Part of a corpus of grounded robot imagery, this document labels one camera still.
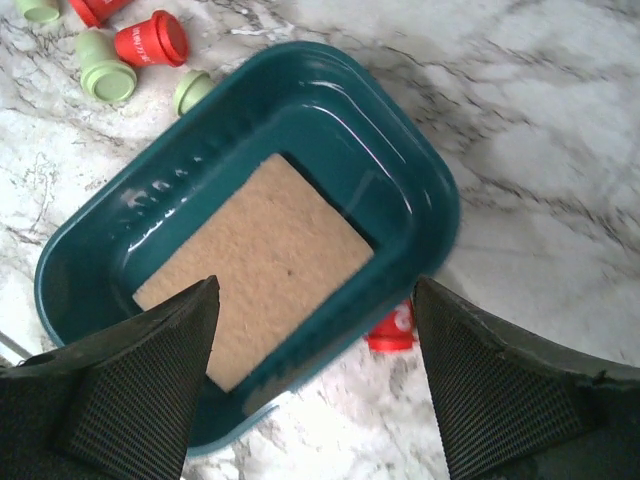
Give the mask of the teal storage basket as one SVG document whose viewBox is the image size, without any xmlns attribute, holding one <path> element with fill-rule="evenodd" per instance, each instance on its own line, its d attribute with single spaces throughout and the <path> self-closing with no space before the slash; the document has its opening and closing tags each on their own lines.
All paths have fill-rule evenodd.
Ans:
<svg viewBox="0 0 640 480">
<path fill-rule="evenodd" d="M 35 305 L 63 346 L 138 313 L 134 291 L 270 154 L 282 154 L 374 247 L 369 263 L 230 392 L 206 381 L 188 455 L 234 442 L 405 300 L 450 254 L 452 173 L 369 72 L 320 43 L 249 58 L 64 222 Z"/>
</svg>

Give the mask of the green capsule beside basket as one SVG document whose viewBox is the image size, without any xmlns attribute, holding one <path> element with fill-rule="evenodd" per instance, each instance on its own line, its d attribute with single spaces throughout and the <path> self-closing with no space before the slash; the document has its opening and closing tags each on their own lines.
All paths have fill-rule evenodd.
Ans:
<svg viewBox="0 0 640 480">
<path fill-rule="evenodd" d="M 179 81 L 173 96 L 173 105 L 178 116 L 184 115 L 215 86 L 209 73 L 190 70 Z"/>
</svg>

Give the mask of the green capsule lower left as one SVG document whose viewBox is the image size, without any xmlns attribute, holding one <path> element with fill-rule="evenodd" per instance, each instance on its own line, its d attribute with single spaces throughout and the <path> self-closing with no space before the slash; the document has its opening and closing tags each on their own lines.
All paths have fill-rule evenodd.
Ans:
<svg viewBox="0 0 640 480">
<path fill-rule="evenodd" d="M 29 22 L 48 23 L 55 21 L 60 16 L 56 0 L 15 0 L 14 4 Z"/>
</svg>

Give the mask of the green capsule lower middle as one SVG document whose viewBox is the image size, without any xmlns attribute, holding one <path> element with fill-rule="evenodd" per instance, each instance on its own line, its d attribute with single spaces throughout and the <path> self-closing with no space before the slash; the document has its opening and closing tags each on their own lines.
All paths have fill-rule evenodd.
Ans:
<svg viewBox="0 0 640 480">
<path fill-rule="evenodd" d="M 75 40 L 83 91 L 96 100 L 113 104 L 127 100 L 137 86 L 133 68 L 116 53 L 111 36 L 101 30 L 86 30 Z"/>
</svg>

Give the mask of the red capsule lower right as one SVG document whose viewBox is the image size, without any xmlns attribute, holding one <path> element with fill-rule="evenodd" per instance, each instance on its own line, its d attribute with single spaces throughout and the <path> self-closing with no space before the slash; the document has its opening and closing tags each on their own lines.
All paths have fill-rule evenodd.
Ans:
<svg viewBox="0 0 640 480">
<path fill-rule="evenodd" d="M 165 10 L 156 10 L 148 20 L 119 31 L 114 46 L 122 60 L 136 67 L 179 67 L 189 56 L 186 31 Z"/>
</svg>

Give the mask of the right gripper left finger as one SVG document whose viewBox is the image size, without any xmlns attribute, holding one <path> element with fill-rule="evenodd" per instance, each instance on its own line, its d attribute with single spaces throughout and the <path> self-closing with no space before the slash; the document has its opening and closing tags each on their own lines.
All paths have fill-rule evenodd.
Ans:
<svg viewBox="0 0 640 480">
<path fill-rule="evenodd" d="M 210 276 L 2 369 L 2 478 L 180 478 L 219 307 Z"/>
</svg>

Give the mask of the red capsule by basket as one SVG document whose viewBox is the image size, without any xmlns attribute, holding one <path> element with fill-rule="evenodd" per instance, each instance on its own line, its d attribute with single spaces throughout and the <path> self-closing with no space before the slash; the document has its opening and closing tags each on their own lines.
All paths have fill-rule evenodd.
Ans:
<svg viewBox="0 0 640 480">
<path fill-rule="evenodd" d="M 411 350 L 416 338 L 413 305 L 410 299 L 398 304 L 366 336 L 371 351 L 376 353 L 398 353 Z"/>
</svg>

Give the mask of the red capsule lower middle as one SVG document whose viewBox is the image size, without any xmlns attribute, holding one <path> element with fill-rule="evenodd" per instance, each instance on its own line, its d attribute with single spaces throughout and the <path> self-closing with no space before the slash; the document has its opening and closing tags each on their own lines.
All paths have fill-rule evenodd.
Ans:
<svg viewBox="0 0 640 480">
<path fill-rule="evenodd" d="M 131 0 L 70 0 L 70 5 L 88 27 L 101 27 Z"/>
</svg>

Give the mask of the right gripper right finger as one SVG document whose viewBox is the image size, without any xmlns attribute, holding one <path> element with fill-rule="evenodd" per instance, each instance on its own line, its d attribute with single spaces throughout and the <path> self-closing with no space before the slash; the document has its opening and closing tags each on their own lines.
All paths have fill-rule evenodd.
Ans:
<svg viewBox="0 0 640 480">
<path fill-rule="evenodd" d="M 423 277 L 413 306 L 453 479 L 635 479 L 639 371 L 533 334 Z"/>
</svg>

